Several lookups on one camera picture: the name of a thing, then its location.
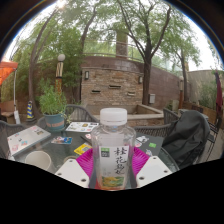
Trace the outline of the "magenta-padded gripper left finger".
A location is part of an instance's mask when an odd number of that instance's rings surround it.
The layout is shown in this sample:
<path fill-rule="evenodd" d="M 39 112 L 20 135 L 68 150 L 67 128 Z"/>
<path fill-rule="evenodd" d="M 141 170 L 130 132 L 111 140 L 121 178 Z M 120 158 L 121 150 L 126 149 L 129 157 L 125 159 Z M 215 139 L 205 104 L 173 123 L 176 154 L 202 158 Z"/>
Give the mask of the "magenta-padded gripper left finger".
<path fill-rule="evenodd" d="M 77 159 L 68 158 L 56 175 L 83 188 L 88 188 L 94 167 L 92 150 L 89 149 Z"/>

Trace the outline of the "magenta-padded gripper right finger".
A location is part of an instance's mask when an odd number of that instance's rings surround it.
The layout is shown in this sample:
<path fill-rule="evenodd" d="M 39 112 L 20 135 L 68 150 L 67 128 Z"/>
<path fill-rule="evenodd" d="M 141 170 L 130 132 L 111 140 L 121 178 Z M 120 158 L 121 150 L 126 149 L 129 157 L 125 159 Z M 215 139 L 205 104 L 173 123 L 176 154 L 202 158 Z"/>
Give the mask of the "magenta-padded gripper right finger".
<path fill-rule="evenodd" d="M 139 148 L 134 149 L 132 170 L 137 188 L 146 186 L 172 173 L 158 156 L 149 156 Z"/>

